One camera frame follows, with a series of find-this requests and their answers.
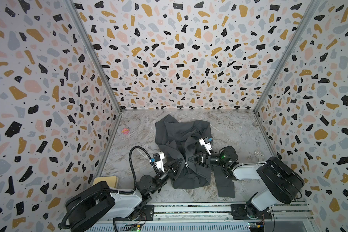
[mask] metal corner post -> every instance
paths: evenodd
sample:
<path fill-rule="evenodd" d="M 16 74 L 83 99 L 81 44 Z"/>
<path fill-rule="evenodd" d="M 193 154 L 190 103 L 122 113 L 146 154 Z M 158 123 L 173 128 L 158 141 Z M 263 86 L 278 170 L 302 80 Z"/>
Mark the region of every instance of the metal corner post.
<path fill-rule="evenodd" d="M 292 53 L 295 46 L 297 45 L 298 40 L 300 39 L 300 37 L 302 36 L 303 32 L 305 31 L 307 25 L 311 21 L 311 18 L 313 16 L 313 14 L 315 13 L 316 9 L 318 8 L 319 3 L 320 3 L 320 0 L 311 0 L 311 2 L 309 3 L 307 9 L 304 12 L 303 19 L 299 23 L 297 31 L 293 35 L 290 43 L 288 44 L 285 52 L 283 53 L 283 55 L 281 57 L 281 60 L 279 61 L 277 67 L 275 68 L 274 72 L 272 73 L 272 76 L 269 79 L 267 86 L 264 88 L 264 91 L 263 91 L 262 95 L 260 96 L 260 98 L 259 98 L 259 100 L 254 108 L 255 113 L 260 110 L 265 98 L 268 95 L 268 92 L 273 87 L 274 82 L 277 80 L 277 78 L 278 78 L 280 72 L 282 71 L 285 63 L 287 62 L 288 58 L 290 57 L 290 54 Z"/>
<path fill-rule="evenodd" d="M 80 34 L 80 37 L 83 41 L 83 44 L 86 48 L 86 51 L 90 55 L 90 58 L 92 59 L 92 62 L 94 63 L 95 68 L 97 69 L 98 75 L 101 77 L 103 85 L 106 88 L 107 94 L 111 98 L 113 106 L 117 110 L 117 113 L 120 115 L 121 114 L 121 107 L 120 107 L 119 103 L 117 102 L 115 94 L 112 91 L 111 85 L 109 84 L 109 82 L 106 78 L 106 74 L 103 71 L 102 65 L 99 62 L 99 59 L 94 52 L 93 45 L 91 44 L 89 37 L 88 37 L 88 34 L 84 28 L 84 25 L 81 22 L 81 19 L 80 19 L 79 14 L 76 10 L 74 2 L 72 0 L 63 0 L 63 2 L 66 5 L 67 11 L 70 13 L 70 16 L 71 16 L 72 21 L 74 22 L 75 28 L 77 29 L 77 31 Z"/>

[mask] gray marble floor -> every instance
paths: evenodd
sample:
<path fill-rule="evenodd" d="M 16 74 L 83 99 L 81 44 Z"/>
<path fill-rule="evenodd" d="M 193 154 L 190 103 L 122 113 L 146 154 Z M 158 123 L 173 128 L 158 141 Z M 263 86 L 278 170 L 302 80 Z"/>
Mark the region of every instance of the gray marble floor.
<path fill-rule="evenodd" d="M 119 188 L 131 189 L 133 178 L 129 166 L 129 151 L 133 146 L 142 146 L 151 155 L 157 153 L 159 150 L 155 143 L 155 122 L 167 114 L 171 114 L 179 122 L 197 119 L 210 122 L 214 138 L 213 150 L 219 151 L 222 147 L 233 146 L 240 163 L 258 161 L 254 156 L 256 141 L 260 143 L 260 150 L 263 151 L 265 159 L 271 156 L 254 115 L 249 111 L 124 111 L 102 176 L 118 176 Z M 128 134 L 122 133 L 124 128 L 130 130 Z M 135 149 L 132 157 L 137 181 L 143 175 L 155 175 L 142 151 Z M 209 186 L 191 190 L 174 189 L 168 182 L 160 193 L 153 194 L 152 202 L 242 202 L 265 188 L 264 183 L 258 180 L 241 180 L 234 183 L 236 197 L 229 198 L 218 197 L 214 175 Z"/>

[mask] pink object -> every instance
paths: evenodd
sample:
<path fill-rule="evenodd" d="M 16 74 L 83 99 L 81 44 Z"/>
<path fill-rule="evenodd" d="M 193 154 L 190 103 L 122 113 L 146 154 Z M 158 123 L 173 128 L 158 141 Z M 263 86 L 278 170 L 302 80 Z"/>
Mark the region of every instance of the pink object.
<path fill-rule="evenodd" d="M 123 133 L 123 134 L 128 134 L 128 133 L 129 133 L 129 129 L 124 128 L 124 129 L 122 130 L 122 133 Z"/>

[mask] back wall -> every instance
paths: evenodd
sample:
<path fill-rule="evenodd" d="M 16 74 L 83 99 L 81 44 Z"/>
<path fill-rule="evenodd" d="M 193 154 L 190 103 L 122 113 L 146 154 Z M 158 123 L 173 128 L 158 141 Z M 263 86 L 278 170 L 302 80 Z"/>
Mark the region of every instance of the back wall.
<path fill-rule="evenodd" d="M 74 2 L 122 108 L 251 109 L 310 1 Z"/>

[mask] terrazzo wallpaper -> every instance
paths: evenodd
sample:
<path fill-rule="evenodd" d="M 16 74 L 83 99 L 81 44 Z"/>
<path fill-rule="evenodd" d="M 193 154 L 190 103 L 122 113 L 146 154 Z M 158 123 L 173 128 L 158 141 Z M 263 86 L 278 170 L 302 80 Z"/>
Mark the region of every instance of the terrazzo wallpaper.
<path fill-rule="evenodd" d="M 257 115 L 320 230 L 348 232 L 348 1 L 321 1 Z"/>
<path fill-rule="evenodd" d="M 60 231 L 114 110 L 63 2 L 0 1 L 0 232 Z"/>
<path fill-rule="evenodd" d="M 251 109 L 310 0 L 74 0 L 122 109 Z"/>

